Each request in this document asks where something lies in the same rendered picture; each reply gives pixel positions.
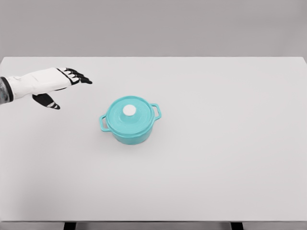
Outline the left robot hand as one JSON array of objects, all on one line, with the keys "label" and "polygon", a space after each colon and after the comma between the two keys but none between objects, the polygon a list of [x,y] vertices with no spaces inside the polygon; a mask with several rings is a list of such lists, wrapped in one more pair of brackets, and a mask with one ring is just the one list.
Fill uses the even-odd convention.
[{"label": "left robot hand", "polygon": [[71,68],[49,68],[32,72],[26,77],[27,93],[40,105],[59,110],[60,106],[49,96],[78,83],[92,84],[83,74]]}]

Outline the turquoise pot lid white knob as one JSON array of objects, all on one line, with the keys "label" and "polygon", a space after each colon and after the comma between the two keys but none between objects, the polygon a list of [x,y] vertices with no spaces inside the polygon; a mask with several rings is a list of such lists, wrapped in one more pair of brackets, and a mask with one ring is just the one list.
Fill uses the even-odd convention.
[{"label": "turquoise pot lid white knob", "polygon": [[138,96],[124,96],[115,100],[107,110],[106,125],[114,134],[139,136],[151,128],[155,113],[152,106]]}]

